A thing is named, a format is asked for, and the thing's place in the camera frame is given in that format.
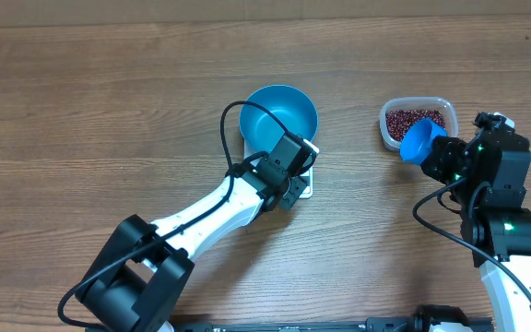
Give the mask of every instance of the blue object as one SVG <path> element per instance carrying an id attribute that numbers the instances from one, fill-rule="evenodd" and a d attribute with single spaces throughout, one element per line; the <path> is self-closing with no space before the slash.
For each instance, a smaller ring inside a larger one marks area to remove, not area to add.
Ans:
<path id="1" fill-rule="evenodd" d="M 293 134 L 312 141 L 319 127 L 319 115 L 313 102 L 299 89 L 271 85 L 254 92 L 247 101 L 266 107 Z M 241 135 L 254 151 L 271 152 L 284 135 L 280 126 L 266 113 L 243 105 L 239 116 Z"/>
<path id="2" fill-rule="evenodd" d="M 445 129 L 430 119 L 419 120 L 409 128 L 403 137 L 401 159 L 420 166 L 430 155 L 431 142 L 437 136 L 448 136 L 448 134 Z"/>

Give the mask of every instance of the wooden table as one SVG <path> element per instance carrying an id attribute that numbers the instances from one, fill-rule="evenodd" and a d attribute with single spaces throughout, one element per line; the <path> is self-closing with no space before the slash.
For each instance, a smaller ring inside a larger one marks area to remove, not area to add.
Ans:
<path id="1" fill-rule="evenodd" d="M 176 314 L 353 321 L 441 303 L 491 315 L 470 252 L 413 220 L 440 184 L 384 149 L 378 112 L 441 96 L 460 137 L 487 111 L 531 141 L 531 16 L 147 24 L 0 30 L 0 331 L 78 330 L 56 305 L 116 225 L 215 188 L 223 107 L 273 83 L 317 105 L 314 197 L 206 252 Z M 531 168 L 526 187 L 531 208 Z M 422 214 L 458 234 L 434 202 Z M 74 301 L 67 312 L 91 317 Z"/>

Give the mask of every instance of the bowl of beans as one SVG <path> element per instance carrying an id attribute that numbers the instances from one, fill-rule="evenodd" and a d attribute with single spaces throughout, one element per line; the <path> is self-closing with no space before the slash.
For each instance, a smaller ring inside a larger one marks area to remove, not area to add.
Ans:
<path id="1" fill-rule="evenodd" d="M 458 136 L 456 111 L 443 98 L 405 97 L 387 102 L 380 110 L 380 131 L 386 148 L 398 151 L 409 128 L 427 118 L 444 128 L 448 136 Z"/>

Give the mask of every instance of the blue bowl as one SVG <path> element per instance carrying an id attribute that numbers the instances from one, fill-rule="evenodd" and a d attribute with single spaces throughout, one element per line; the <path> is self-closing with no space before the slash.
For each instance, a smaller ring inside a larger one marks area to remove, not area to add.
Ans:
<path id="1" fill-rule="evenodd" d="M 271 85 L 254 92 L 247 101 L 266 107 L 294 134 L 310 141 L 319 128 L 319 115 L 313 102 L 299 89 Z M 266 113 L 243 105 L 239 116 L 241 135 L 254 151 L 271 152 L 284 135 L 280 126 Z"/>
<path id="2" fill-rule="evenodd" d="M 430 119 L 419 120 L 413 124 L 401 142 L 401 159 L 416 165 L 431 153 L 431 142 L 437 136 L 448 136 L 446 131 Z"/>

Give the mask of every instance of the wall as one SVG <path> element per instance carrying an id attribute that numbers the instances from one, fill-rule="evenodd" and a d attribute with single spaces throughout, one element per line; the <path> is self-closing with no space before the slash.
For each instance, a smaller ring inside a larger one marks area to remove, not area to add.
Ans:
<path id="1" fill-rule="evenodd" d="M 0 0 L 0 27 L 531 14 L 531 0 Z"/>

